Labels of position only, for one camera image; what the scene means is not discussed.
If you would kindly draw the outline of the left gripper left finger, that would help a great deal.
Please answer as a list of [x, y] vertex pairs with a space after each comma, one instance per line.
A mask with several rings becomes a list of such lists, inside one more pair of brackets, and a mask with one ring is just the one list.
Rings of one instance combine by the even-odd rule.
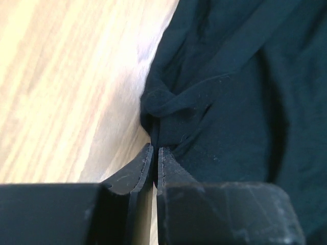
[[100, 183], [1, 185], [1, 244], [148, 244], [153, 147]]

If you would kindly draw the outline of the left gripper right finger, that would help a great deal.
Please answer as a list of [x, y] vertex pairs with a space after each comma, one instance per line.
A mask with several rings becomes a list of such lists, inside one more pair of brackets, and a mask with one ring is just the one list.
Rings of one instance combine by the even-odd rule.
[[158, 151], [159, 244], [305, 244], [288, 195], [262, 182], [201, 183]]

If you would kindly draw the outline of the black t-shirt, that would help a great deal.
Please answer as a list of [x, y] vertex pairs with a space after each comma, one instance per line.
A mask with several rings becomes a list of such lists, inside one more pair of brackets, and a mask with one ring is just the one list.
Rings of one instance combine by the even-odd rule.
[[140, 121], [198, 181], [278, 185], [326, 244], [326, 1], [180, 1]]

